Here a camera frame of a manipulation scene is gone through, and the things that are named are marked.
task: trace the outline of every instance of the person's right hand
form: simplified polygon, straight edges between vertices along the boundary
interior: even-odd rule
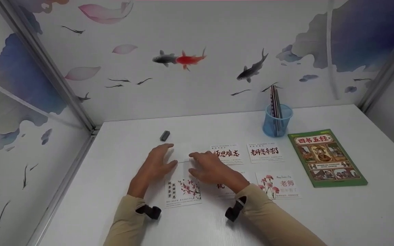
[[[233,192],[238,193],[250,183],[235,170],[226,166],[218,156],[210,151],[205,153],[194,152],[189,155],[200,165],[201,170],[190,168],[189,173],[203,183],[224,184]]]

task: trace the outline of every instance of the person's left hand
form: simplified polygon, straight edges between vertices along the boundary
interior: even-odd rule
[[[168,149],[173,147],[172,143],[159,145],[148,153],[147,159],[139,168],[138,173],[130,182],[127,194],[134,197],[144,198],[148,185],[151,182],[162,179],[177,165],[177,160],[164,164],[164,157]]]

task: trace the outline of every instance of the black wrist strap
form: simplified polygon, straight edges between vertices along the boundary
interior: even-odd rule
[[[239,212],[244,208],[244,204],[246,204],[247,196],[242,196],[235,201],[235,205],[233,207],[229,207],[226,210],[225,216],[230,221],[235,222],[236,218],[239,216]]]
[[[159,216],[161,216],[162,210],[156,206],[150,207],[147,204],[144,204],[144,206],[136,209],[136,213],[142,215],[146,214],[150,219],[157,220],[159,219]]]

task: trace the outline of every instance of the hand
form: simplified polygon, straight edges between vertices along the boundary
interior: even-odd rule
[[[151,182],[162,179],[176,165],[177,160],[164,165],[164,157],[168,149],[173,147],[172,143],[164,143],[159,145],[148,153],[147,159],[139,168],[138,173],[130,182],[127,194],[134,197],[144,198],[148,185]]]
[[[233,192],[238,193],[246,188],[250,183],[237,171],[226,166],[218,156],[210,151],[205,153],[194,152],[189,155],[194,158],[202,170],[190,168],[189,173],[203,183],[224,184]]]

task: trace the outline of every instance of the book cover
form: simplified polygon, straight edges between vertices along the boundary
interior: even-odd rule
[[[314,187],[367,185],[330,129],[288,134]]]

